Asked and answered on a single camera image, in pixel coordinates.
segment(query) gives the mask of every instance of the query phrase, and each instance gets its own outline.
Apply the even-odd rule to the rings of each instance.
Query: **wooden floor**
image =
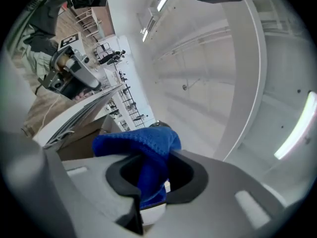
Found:
[[[75,24],[75,16],[71,13],[70,10],[65,11],[58,17],[57,23],[57,31],[56,31],[56,39],[60,41],[69,35],[82,32],[82,27],[79,24]],[[93,55],[93,48],[96,45],[96,40],[94,38],[86,38],[85,34],[82,34],[82,39],[85,47],[85,51],[87,56],[90,58],[88,63],[88,67],[91,69],[98,68],[98,62]],[[14,63],[16,67],[20,70],[24,79],[28,81],[31,86],[33,92],[35,92],[36,87],[39,86],[39,82],[37,80],[37,76],[33,73],[27,71],[23,64],[21,63],[21,54],[16,53],[14,56]],[[46,90],[44,87],[41,87],[37,93],[37,98],[29,111],[28,117],[24,123],[24,131],[29,136],[33,136],[37,133],[39,128],[42,125],[42,121],[45,113],[48,111],[49,107],[55,102],[57,97],[59,97],[58,101],[51,108],[50,112],[47,114],[44,125],[49,123],[53,118],[58,116],[60,113],[71,107],[75,104],[74,101],[67,99],[62,95],[58,95],[49,90]]]

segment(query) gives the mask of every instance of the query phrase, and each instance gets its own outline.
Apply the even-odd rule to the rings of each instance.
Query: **blue towel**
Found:
[[[141,191],[141,209],[166,199],[164,183],[168,179],[168,155],[170,150],[178,149],[181,149],[179,137],[169,127],[99,135],[93,142],[97,157],[125,152],[142,152],[146,156],[137,185]]]

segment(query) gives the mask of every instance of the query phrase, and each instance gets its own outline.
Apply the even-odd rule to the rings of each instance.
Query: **blue cloth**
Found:
[[[169,127],[99,135],[93,142],[97,157],[125,152],[143,153],[146,156],[137,185],[141,191],[140,208],[166,199],[164,183],[168,179],[167,160],[173,149],[181,149],[181,143],[177,133]]]

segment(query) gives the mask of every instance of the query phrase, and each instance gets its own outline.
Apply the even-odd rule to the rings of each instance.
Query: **cable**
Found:
[[[59,97],[60,97],[60,95],[58,95],[58,97],[56,98],[56,100],[54,101],[54,103],[49,107],[48,111],[47,111],[46,114],[44,115],[43,120],[42,120],[42,125],[41,125],[41,127],[39,128],[38,133],[37,133],[37,139],[38,139],[38,137],[39,137],[39,132],[40,132],[41,129],[44,127],[44,122],[45,122],[46,116],[47,116],[48,113],[51,111],[52,107],[56,104],[56,102],[58,101]]]

